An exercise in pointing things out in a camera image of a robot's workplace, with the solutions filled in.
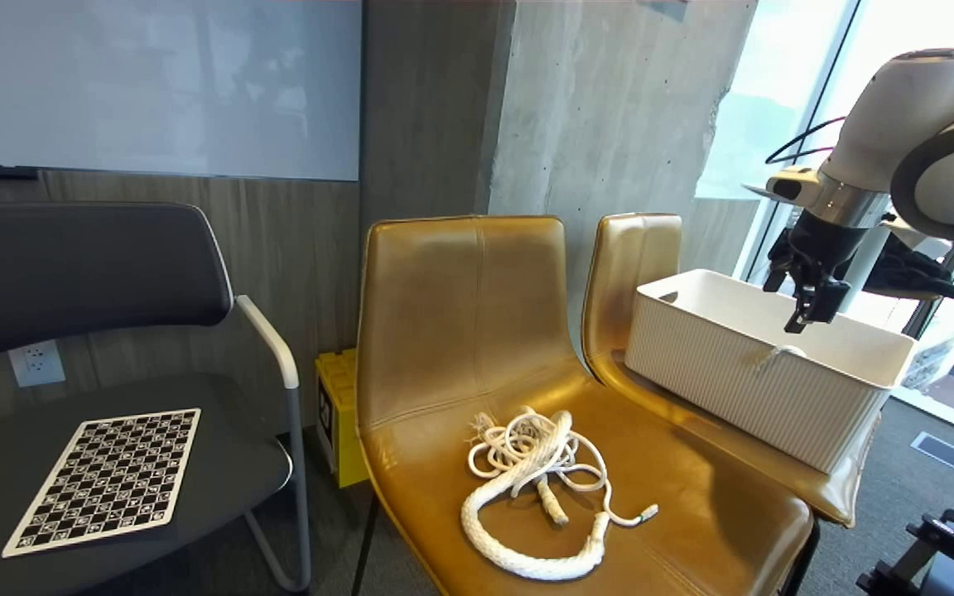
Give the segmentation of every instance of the glass window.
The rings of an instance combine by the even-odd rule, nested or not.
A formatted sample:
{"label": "glass window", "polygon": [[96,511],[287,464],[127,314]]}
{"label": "glass window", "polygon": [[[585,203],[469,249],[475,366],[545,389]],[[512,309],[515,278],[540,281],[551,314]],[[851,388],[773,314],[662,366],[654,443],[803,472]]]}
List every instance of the glass window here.
{"label": "glass window", "polygon": [[[841,46],[841,58],[829,75],[829,92],[817,106],[817,118],[847,117],[859,92],[897,52],[928,49],[928,46],[954,46],[954,2],[943,0],[862,0],[859,21],[847,31]],[[840,127],[813,134],[810,145],[834,145]],[[847,319],[862,319],[868,323],[883,323],[903,330],[915,311],[915,297],[883,297],[862,292],[847,309]],[[915,364],[904,375],[904,388],[895,389],[904,400],[954,420],[954,301],[940,301],[928,330],[917,342]]]}
{"label": "glass window", "polygon": [[699,180],[699,199],[756,199],[764,155],[792,140],[823,81],[829,49],[847,0],[761,0]]}

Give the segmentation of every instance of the whiteboard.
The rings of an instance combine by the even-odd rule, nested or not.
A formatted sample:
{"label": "whiteboard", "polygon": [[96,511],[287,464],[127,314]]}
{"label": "whiteboard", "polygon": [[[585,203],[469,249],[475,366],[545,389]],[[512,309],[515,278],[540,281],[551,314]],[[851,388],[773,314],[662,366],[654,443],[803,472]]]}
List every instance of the whiteboard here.
{"label": "whiteboard", "polygon": [[0,164],[357,180],[363,0],[0,0]]}

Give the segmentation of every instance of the black cable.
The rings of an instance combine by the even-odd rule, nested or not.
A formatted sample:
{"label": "black cable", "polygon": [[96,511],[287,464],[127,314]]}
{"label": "black cable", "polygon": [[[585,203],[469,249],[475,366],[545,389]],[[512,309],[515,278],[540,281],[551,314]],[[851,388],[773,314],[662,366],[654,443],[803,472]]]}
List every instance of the black cable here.
{"label": "black cable", "polygon": [[841,118],[845,118],[845,117],[834,117],[834,118],[824,118],[824,121],[815,121],[815,127],[803,130],[794,140],[783,143],[773,155],[764,155],[764,164],[823,153],[823,150],[810,150],[810,153],[794,153],[794,155],[789,155],[789,157],[783,155],[784,150],[798,145],[798,143],[810,140],[813,132],[823,132],[824,127],[834,127],[834,121],[841,121]]}

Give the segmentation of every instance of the wall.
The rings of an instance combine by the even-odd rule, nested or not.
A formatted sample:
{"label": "wall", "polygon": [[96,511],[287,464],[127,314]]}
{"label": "wall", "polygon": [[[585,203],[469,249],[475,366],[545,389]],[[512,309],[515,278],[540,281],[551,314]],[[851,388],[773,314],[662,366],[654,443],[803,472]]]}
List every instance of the wall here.
{"label": "wall", "polygon": [[685,265],[732,268],[753,208],[693,203],[693,188],[753,10],[705,0],[668,21],[641,0],[518,2],[491,213],[568,223],[573,311],[605,213],[679,213]]}
{"label": "wall", "polygon": [[368,0],[365,225],[488,213],[515,0]]}
{"label": "wall", "polygon": [[[0,203],[162,199],[201,204],[218,231],[233,281],[254,293],[293,342],[308,388],[318,350],[356,343],[363,231],[399,214],[483,213],[512,0],[368,0],[365,6],[365,150],[363,181],[229,181],[99,171],[46,171],[3,185]],[[66,389],[142,375],[225,370],[284,430],[274,375],[239,323],[221,330],[117,330],[63,342],[63,388],[18,389],[0,358],[0,416]]]}

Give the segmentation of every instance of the gold chair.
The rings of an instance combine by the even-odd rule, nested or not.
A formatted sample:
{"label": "gold chair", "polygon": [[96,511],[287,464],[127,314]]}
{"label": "gold chair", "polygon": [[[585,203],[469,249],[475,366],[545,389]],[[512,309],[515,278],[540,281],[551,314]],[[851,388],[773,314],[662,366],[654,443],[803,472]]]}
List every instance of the gold chair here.
{"label": "gold chair", "polygon": [[[715,447],[633,397],[597,384],[568,330],[565,225],[557,218],[410,218],[368,231],[357,430],[382,507],[441,591],[779,591],[815,519]],[[475,416],[569,411],[605,458],[624,513],[656,500],[646,527],[605,536],[605,558],[577,582],[518,580],[461,531]],[[483,522],[506,547],[565,555],[585,547],[594,507],[561,497],[496,500]]]}
{"label": "gold chair", "polygon": [[823,517],[851,527],[859,487],[868,450],[876,443],[876,420],[859,452],[834,472],[823,472],[784,450],[761,443],[758,436],[667,395],[624,364],[633,323],[636,284],[656,281],[676,271],[679,262],[679,214],[641,214],[620,213],[600,218],[597,250],[591,268],[588,309],[585,309],[585,355],[591,370],[614,389],[636,400],[651,400],[676,426],[685,426],[705,443],[715,443],[739,464],[764,472],[783,490],[810,500]]}

